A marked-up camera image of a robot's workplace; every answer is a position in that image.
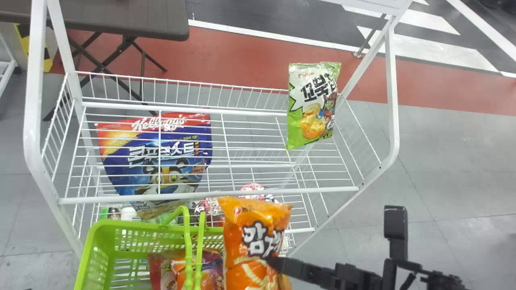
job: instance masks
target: package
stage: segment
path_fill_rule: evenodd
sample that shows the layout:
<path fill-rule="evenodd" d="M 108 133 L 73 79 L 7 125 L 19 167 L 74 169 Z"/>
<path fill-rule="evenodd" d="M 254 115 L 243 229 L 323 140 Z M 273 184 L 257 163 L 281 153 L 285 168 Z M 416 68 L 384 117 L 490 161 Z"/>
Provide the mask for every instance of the package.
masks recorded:
<path fill-rule="evenodd" d="M 288 66 L 288 150 L 332 136 L 340 71 L 339 62 Z"/>
<path fill-rule="evenodd" d="M 171 112 L 162 114 L 161 122 L 152 116 L 96 126 L 105 171 L 120 195 L 157 194 L 159 187 L 162 194 L 195 192 L 212 160 L 208 114 Z M 148 220 L 185 202 L 138 201 L 132 206 Z"/>
<path fill-rule="evenodd" d="M 267 187 L 259 184 L 259 183 L 248 183 L 240 189 L 240 191 L 249 191 L 249 190 L 268 190 Z M 267 195 L 248 195 L 248 196 L 238 196 L 239 198 L 245 198 L 245 199 L 256 199 L 256 200 L 265 200 L 268 202 L 278 202 L 276 198 L 274 198 L 273 195 L 267 194 Z"/>
<path fill-rule="evenodd" d="M 222 227 L 224 226 L 224 214 L 220 210 L 219 203 L 216 197 L 207 197 L 198 203 L 193 204 L 195 206 L 193 214 L 198 216 L 201 212 L 206 212 L 206 222 L 210 227 Z"/>
<path fill-rule="evenodd" d="M 100 210 L 100 219 L 120 219 L 120 208 L 117 206 L 102 208 Z"/>
<path fill-rule="evenodd" d="M 225 215 L 225 290 L 290 289 L 267 259 L 279 255 L 292 206 L 235 197 L 218 201 Z"/>
<path fill-rule="evenodd" d="M 185 251 L 147 255 L 152 290 L 183 289 L 186 281 Z M 192 255 L 192 284 L 195 285 L 196 253 Z M 222 257 L 218 250 L 202 250 L 201 290 L 223 290 Z"/>

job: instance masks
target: orange snack bag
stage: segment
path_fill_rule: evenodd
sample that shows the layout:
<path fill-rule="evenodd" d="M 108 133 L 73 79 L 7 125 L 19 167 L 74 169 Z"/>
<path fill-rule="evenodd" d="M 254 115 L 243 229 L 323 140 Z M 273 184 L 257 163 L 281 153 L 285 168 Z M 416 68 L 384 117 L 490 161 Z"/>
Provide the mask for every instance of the orange snack bag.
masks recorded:
<path fill-rule="evenodd" d="M 288 290 L 286 277 L 267 265 L 278 256 L 292 206 L 220 197 L 224 223 L 225 290 Z"/>

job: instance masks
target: white painted line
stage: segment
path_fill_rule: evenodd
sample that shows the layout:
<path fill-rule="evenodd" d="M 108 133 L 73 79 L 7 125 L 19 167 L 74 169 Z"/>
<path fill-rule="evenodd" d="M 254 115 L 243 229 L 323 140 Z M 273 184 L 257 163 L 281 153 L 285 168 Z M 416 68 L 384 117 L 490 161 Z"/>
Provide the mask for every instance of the white painted line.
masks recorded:
<path fill-rule="evenodd" d="M 500 71 L 500 73 L 501 73 L 503 76 L 506 76 L 506 77 L 513 77 L 513 78 L 516 78 L 516 73 L 509 73 L 509 72 L 502 72 L 502 71 Z"/>
<path fill-rule="evenodd" d="M 358 14 L 368 15 L 379 18 L 381 13 L 350 7 L 342 6 L 346 11 L 354 12 Z M 416 11 L 408 9 L 405 14 L 399 20 L 401 23 L 408 25 L 423 27 L 427 29 L 442 31 L 450 34 L 460 35 L 444 18 L 438 15 L 429 14 L 426 12 Z"/>
<path fill-rule="evenodd" d="M 337 43 L 331 43 L 331 42 L 326 42 L 326 41 L 319 41 L 319 40 L 313 40 L 313 39 L 307 39 L 307 38 L 301 38 L 301 37 L 269 33 L 269 32 L 263 32 L 263 31 L 252 30 L 252 29 L 227 26 L 227 25 L 215 24 L 215 23 L 210 23 L 210 22 L 203 22 L 203 21 L 198 21 L 198 20 L 189 19 L 188 24 L 191 26 L 195 26 L 195 27 L 208 28 L 208 29 L 219 30 L 219 31 L 227 31 L 227 32 L 231 32 L 231 33 L 263 37 L 263 38 L 269 38 L 269 39 L 276 39 L 276 40 L 281 40 L 281 41 L 301 43 L 301 44 L 307 44 L 307 45 L 313 45 L 313 46 L 319 46 L 319 47 L 326 47 L 326 48 L 330 48 L 330 49 L 338 49 L 338 50 L 344 50 L 344 51 L 357 51 L 358 50 L 358 47 L 351 46 L 351 45 L 337 44 Z"/>
<path fill-rule="evenodd" d="M 428 6 L 428 2 L 426 2 L 425 0 L 414 0 L 414 2 L 418 2 L 419 4 Z"/>
<path fill-rule="evenodd" d="M 257 36 L 257 37 L 263 37 L 263 38 L 283 40 L 283 41 L 288 41 L 288 42 L 296 42 L 296 43 L 308 44 L 308 45 L 313 45 L 313 46 L 327 47 L 330 49 L 335 48 L 335 46 L 331 42 L 312 40 L 312 39 L 308 39 L 308 38 L 300 38 L 300 37 L 288 36 L 288 35 L 282 35 L 282 34 L 276 34 L 276 33 L 269 33 L 269 32 L 234 27 L 234 26 L 228 26 L 228 31 L 232 32 L 232 33 L 238 33 L 238 34 L 245 34 L 245 35 Z"/>
<path fill-rule="evenodd" d="M 201 28 L 208 28 L 208 29 L 213 29 L 213 30 L 228 31 L 227 25 L 192 20 L 192 19 L 188 19 L 188 25 L 195 26 L 195 27 L 201 27 Z"/>
<path fill-rule="evenodd" d="M 473 25 L 478 27 L 487 37 L 489 37 L 500 49 L 516 61 L 516 46 L 507 40 L 496 29 L 489 25 L 484 19 L 473 12 L 461 0 L 447 0 L 455 9 L 464 15 Z"/>
<path fill-rule="evenodd" d="M 370 28 L 366 27 L 357 26 L 357 28 L 364 37 L 371 31 Z M 369 41 L 370 45 L 378 37 L 379 33 L 380 31 L 378 30 L 374 33 Z M 480 52 L 467 47 L 397 34 L 394 35 L 393 45 L 396 55 L 399 56 L 498 72 Z M 380 52 L 385 53 L 384 46 L 380 48 Z"/>

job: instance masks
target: floor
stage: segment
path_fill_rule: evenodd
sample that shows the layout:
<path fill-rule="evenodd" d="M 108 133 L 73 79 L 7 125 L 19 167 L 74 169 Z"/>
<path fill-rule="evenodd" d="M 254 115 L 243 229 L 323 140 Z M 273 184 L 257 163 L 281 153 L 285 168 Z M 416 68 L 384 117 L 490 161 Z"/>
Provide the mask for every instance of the floor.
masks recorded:
<path fill-rule="evenodd" d="M 215 2 L 220 5 L 208 7 Z M 350 51 L 361 45 L 378 17 L 311 0 L 215 2 L 187 0 L 191 29 L 186 42 L 138 40 L 173 68 L 162 73 L 148 63 L 146 76 L 285 88 L 288 63 L 334 60 L 343 63 L 338 80 L 343 87 L 359 63 Z M 272 3 L 279 4 L 271 9 Z M 388 255 L 383 206 L 404 205 L 410 260 L 458 275 L 469 289 L 514 289 L 516 38 L 477 4 L 413 2 L 412 12 L 396 28 L 402 52 L 397 60 L 398 160 L 295 257 L 327 267 L 351 263 L 381 273 Z M 489 27 L 498 35 L 488 33 Z M 69 33 L 77 40 L 90 35 Z M 89 49 L 102 58 L 118 41 L 103 35 Z M 432 45 L 444 52 L 433 53 Z M 127 51 L 110 69 L 138 75 L 140 64 L 132 59 L 138 59 L 136 52 Z M 53 104 L 62 78 L 62 67 L 55 63 L 44 77 L 45 108 Z M 85 59 L 78 67 L 92 68 Z M 379 56 L 349 98 L 379 146 L 388 144 L 383 72 Z M 0 98 L 0 133 L 8 136 L 0 141 L 5 165 L 0 169 L 0 288 L 70 289 L 78 260 L 32 180 L 20 146 L 25 82 L 24 74 L 13 76 Z M 294 289 L 316 289 L 292 282 Z M 424 288 L 418 282 L 411 289 Z"/>

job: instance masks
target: shopping cart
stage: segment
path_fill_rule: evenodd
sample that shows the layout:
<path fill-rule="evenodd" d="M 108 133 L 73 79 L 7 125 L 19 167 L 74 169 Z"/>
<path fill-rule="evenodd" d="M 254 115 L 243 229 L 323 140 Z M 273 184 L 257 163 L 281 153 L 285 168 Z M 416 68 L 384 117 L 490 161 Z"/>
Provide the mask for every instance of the shopping cart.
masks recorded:
<path fill-rule="evenodd" d="M 129 206 L 132 201 L 238 196 L 242 194 L 240 187 L 248 182 L 265 185 L 268 194 L 293 206 L 282 254 L 291 255 L 299 250 L 383 174 L 398 154 L 396 71 L 390 39 L 410 1 L 395 3 L 400 6 L 399 11 L 390 13 L 393 17 L 387 20 L 341 94 L 333 138 L 286 150 L 286 90 L 78 72 L 59 1 L 47 0 L 47 4 L 33 1 L 24 120 L 25 159 L 73 250 L 81 255 L 86 233 L 99 220 L 104 208 Z M 54 115 L 41 138 L 45 132 L 41 129 L 40 116 L 47 7 L 66 74 Z M 384 42 L 390 147 L 381 159 L 346 98 Z M 82 76 L 91 79 L 84 88 L 79 85 Z M 118 90 L 119 82 L 139 87 L 140 81 L 144 83 L 143 104 Z M 170 111 L 210 114 L 213 159 L 196 192 L 119 196 L 111 184 L 102 163 L 95 124 L 149 117 L 149 111 L 157 112 L 157 118 Z"/>

